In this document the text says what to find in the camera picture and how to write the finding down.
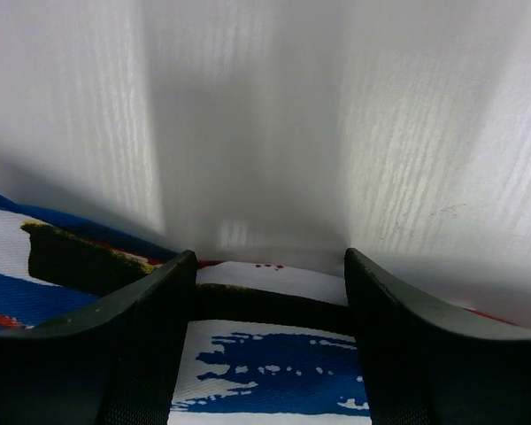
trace white wall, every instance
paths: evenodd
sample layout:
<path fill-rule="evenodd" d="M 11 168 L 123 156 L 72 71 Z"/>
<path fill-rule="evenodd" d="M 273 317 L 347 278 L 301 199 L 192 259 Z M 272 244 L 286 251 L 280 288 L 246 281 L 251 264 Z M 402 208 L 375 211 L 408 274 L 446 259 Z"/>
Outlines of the white wall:
<path fill-rule="evenodd" d="M 531 325 L 531 0 L 0 1 L 0 190 Z"/>

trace blue brush stroke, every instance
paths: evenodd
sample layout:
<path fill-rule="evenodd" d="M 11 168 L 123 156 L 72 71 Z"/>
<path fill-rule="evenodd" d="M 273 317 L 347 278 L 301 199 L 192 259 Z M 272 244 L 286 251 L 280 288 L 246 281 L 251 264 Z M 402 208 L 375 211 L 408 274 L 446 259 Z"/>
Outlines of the blue brush stroke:
<path fill-rule="evenodd" d="M 321 344 L 324 341 L 334 346 Z M 338 403 L 355 399 L 357 406 L 366 400 L 364 382 L 354 343 L 342 339 L 299 334 L 233 333 L 214 336 L 212 343 L 224 347 L 224 352 L 202 352 L 196 359 L 208 365 L 229 365 L 225 374 L 213 372 L 199 375 L 201 384 L 210 379 L 232 383 L 256 383 L 249 394 L 216 398 L 193 398 L 176 406 L 176 410 L 207 413 L 335 413 L 370 416 L 368 409 L 356 410 Z M 277 366 L 279 371 L 265 369 Z M 246 373 L 236 373 L 236 367 L 246 366 Z"/>
<path fill-rule="evenodd" d="M 0 274 L 0 314 L 28 326 L 70 313 L 97 299 L 62 286 L 40 285 Z"/>

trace blue fabric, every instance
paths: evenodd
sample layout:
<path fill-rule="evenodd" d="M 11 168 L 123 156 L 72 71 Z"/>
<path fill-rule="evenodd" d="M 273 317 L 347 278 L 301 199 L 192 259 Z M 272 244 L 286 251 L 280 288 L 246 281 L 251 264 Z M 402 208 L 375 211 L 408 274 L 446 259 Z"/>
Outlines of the blue fabric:
<path fill-rule="evenodd" d="M 16 204 L 2 195 L 0 195 L 0 210 L 24 214 L 62 228 L 78 237 L 107 243 L 111 247 L 142 255 L 149 259 L 155 259 L 160 263 L 165 263 L 177 255 L 177 252 L 161 248 L 154 243 L 143 241 L 140 238 L 108 228 L 92 220 L 39 206 Z"/>
<path fill-rule="evenodd" d="M 0 274 L 0 314 L 15 318 L 26 326 L 39 325 L 94 301 L 96 297 L 77 290 L 40 285 Z"/>

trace patterned fabric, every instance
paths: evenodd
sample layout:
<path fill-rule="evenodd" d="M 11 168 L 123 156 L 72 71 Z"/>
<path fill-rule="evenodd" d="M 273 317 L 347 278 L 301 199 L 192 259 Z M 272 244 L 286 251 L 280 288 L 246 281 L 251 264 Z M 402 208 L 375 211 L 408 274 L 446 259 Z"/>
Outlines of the patterned fabric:
<path fill-rule="evenodd" d="M 0 330 L 81 308 L 175 255 L 0 196 Z M 199 266 L 200 308 L 169 424 L 371 423 L 343 278 L 270 264 Z"/>

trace white painted surface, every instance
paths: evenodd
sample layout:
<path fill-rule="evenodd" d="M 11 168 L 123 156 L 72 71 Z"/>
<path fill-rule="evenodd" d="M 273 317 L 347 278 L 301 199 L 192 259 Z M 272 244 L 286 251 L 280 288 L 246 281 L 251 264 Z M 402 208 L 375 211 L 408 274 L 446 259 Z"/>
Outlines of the white painted surface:
<path fill-rule="evenodd" d="M 531 325 L 531 0 L 0 1 L 0 190 Z"/>

